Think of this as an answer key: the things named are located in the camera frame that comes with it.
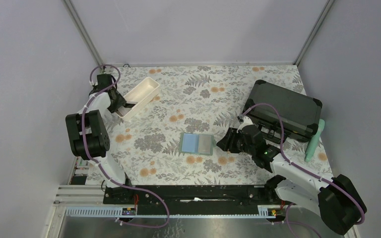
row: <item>floral pattern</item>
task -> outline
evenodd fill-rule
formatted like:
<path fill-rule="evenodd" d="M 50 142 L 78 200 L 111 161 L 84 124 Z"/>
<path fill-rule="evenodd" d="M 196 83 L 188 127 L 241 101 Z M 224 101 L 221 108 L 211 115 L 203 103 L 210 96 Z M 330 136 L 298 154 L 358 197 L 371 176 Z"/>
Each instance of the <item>floral pattern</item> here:
<path fill-rule="evenodd" d="M 120 68 L 118 90 L 123 95 L 145 77 L 160 83 L 161 91 L 130 121 L 108 111 L 103 120 L 110 153 L 135 185 L 263 184 L 271 174 L 245 153 L 229 154 L 214 147 L 212 156 L 179 152 L 182 132 L 212 134 L 220 140 L 237 115 L 256 80 L 305 94 L 296 66 L 199 66 Z M 309 163 L 307 144 L 293 139 L 284 143 L 287 156 L 331 175 L 322 143 Z M 86 184 L 100 185 L 98 168 L 90 168 Z"/>

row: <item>white wall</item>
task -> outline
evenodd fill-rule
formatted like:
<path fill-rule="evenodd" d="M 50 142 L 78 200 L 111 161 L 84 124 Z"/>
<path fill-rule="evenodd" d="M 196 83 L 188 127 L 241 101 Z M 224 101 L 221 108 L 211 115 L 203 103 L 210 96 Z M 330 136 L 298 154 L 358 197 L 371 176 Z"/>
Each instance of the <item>white wall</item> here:
<path fill-rule="evenodd" d="M 0 0 L 0 237 L 40 236 L 94 66 L 62 1 Z"/>
<path fill-rule="evenodd" d="M 333 171 L 350 177 L 368 208 L 361 238 L 381 237 L 381 1 L 336 1 L 299 70 L 323 102 Z"/>
<path fill-rule="evenodd" d="M 72 0 L 105 62 L 293 62 L 326 0 Z"/>

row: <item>rectangular container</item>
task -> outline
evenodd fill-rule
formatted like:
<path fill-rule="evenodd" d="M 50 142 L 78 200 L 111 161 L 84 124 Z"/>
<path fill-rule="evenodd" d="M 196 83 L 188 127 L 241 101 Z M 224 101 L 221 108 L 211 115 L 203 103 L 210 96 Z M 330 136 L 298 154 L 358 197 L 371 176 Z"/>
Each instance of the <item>rectangular container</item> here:
<path fill-rule="evenodd" d="M 130 120 L 139 110 L 143 109 L 151 99 L 153 99 L 160 92 L 160 84 L 154 79 L 146 77 L 138 85 L 136 85 L 132 90 L 130 90 L 124 98 L 127 102 L 138 102 L 132 108 L 122 108 L 127 112 L 123 115 L 119 110 L 116 114 L 122 118 L 124 121 Z"/>

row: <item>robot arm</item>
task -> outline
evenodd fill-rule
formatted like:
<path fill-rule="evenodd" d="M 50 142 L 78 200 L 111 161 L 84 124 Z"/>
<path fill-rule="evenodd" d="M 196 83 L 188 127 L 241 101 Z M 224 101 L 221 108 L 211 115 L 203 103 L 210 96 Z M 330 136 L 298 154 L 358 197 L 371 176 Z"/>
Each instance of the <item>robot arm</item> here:
<path fill-rule="evenodd" d="M 112 76 L 109 74 L 100 74 L 97 76 L 98 84 L 90 92 L 89 98 L 95 97 L 92 104 L 88 106 L 85 114 L 85 132 L 81 129 L 81 115 L 84 110 L 82 108 L 76 114 L 66 116 L 66 127 L 68 130 L 69 143 L 72 153 L 80 156 L 84 160 L 89 160 L 84 150 L 82 134 L 86 133 L 87 146 L 91 157 L 89 160 L 93 166 L 101 166 L 104 172 L 115 181 L 122 184 L 126 181 L 126 175 L 123 169 L 116 163 L 111 153 L 107 153 L 110 149 L 110 140 L 101 115 L 107 111 L 111 113 L 120 107 L 128 107 L 126 100 L 118 93 L 116 88 L 111 88 L 107 92 L 97 95 L 101 88 L 105 88 L 112 83 Z M 114 183 L 107 181 L 107 187 L 118 187 Z"/>
<path fill-rule="evenodd" d="M 298 165 L 320 177 L 317 179 L 291 165 L 291 161 L 284 159 L 280 149 L 266 143 L 261 131 L 249 117 L 243 118 L 238 129 L 229 128 L 217 146 L 231 153 L 250 154 L 257 166 L 274 175 L 265 184 L 265 188 L 269 188 L 272 197 L 277 196 L 281 200 L 290 201 L 311 210 L 318 214 L 329 228 L 340 235 L 345 234 L 360 219 L 361 214 L 347 196 L 322 179 L 332 181 L 352 196 L 364 212 L 367 211 L 349 178 L 344 175 L 333 178 L 307 166 Z"/>

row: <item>black case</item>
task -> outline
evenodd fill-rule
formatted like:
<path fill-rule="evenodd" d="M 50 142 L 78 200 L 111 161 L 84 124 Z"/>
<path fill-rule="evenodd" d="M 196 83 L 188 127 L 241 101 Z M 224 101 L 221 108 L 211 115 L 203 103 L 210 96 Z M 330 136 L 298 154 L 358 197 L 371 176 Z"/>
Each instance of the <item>black case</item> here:
<path fill-rule="evenodd" d="M 255 82 L 246 101 L 243 112 L 257 103 L 273 105 L 284 125 L 284 140 L 287 137 L 301 142 L 308 142 L 318 131 L 322 102 L 318 99 L 288 90 L 263 80 Z M 274 132 L 281 133 L 280 124 L 274 110 L 268 106 L 253 108 L 248 114 L 252 122 L 265 127 L 268 133 L 263 132 L 265 139 L 279 143 L 280 138 Z"/>

